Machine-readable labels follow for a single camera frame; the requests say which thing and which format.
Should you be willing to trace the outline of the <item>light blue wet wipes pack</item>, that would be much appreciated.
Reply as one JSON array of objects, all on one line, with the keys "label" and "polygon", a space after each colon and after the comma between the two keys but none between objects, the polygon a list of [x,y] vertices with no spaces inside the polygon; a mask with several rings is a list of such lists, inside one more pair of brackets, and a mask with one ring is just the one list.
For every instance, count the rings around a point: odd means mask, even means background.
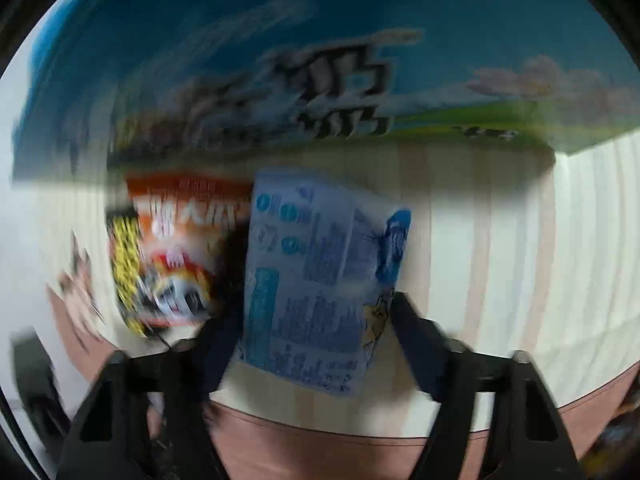
[{"label": "light blue wet wipes pack", "polygon": [[334,396],[359,390],[390,310],[411,212],[315,172],[256,174],[245,363]]}]

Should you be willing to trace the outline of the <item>blue printed cardboard box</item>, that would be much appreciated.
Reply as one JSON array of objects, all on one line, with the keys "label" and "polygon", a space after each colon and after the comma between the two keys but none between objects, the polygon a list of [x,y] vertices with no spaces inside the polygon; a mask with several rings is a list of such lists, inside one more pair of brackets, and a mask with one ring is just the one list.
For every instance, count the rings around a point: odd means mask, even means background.
[{"label": "blue printed cardboard box", "polygon": [[32,51],[19,181],[337,139],[571,153],[639,125],[589,0],[65,0]]}]

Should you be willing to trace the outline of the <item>orange red snack bag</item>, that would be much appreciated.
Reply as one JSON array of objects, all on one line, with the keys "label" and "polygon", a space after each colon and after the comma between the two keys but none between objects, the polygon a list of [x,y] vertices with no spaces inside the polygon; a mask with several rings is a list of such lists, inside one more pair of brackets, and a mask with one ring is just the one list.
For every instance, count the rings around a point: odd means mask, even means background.
[{"label": "orange red snack bag", "polygon": [[250,218],[253,183],[204,174],[126,179],[128,203],[106,212],[117,307],[128,330],[153,338],[219,309],[228,237]]}]

